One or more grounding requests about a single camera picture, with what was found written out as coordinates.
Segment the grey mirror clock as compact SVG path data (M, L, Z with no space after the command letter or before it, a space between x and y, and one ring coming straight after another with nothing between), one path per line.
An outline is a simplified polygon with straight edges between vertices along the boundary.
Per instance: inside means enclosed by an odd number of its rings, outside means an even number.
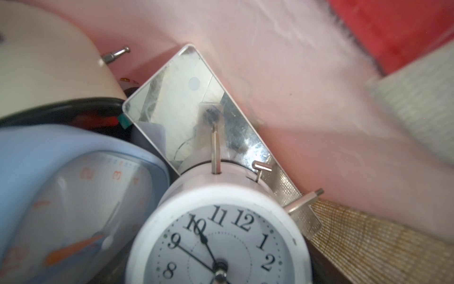
M221 161L249 170L290 207L301 233L313 238L322 223L197 48L178 51L123 104L128 120L178 175L212 160L212 137Z

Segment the white round alarm clock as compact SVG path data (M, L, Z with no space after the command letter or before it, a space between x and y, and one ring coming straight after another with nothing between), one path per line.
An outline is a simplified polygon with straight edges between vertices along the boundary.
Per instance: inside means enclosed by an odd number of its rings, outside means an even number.
M292 215L320 195L282 206L252 169L221 160L217 125L209 163L179 177L134 240L128 284L310 284L306 240Z

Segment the black twin-bell alarm clock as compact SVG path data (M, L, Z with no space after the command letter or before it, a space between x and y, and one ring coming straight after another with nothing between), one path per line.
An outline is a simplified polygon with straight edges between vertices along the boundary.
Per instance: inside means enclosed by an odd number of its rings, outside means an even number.
M124 127L123 99L86 98L57 102L1 118L1 127L60 124L130 142L132 127Z

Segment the blue square alarm clock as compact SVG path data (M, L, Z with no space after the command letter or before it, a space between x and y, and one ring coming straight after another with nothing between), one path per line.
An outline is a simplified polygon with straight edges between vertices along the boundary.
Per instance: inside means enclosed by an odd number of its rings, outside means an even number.
M66 125L1 129L1 282L85 284L169 187L164 162Z

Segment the blue twin-bell clock beige base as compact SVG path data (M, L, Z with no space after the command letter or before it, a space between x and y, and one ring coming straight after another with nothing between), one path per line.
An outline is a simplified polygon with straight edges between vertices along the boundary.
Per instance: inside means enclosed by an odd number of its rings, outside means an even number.
M1 118L91 98L126 98L91 39L57 15L1 1Z

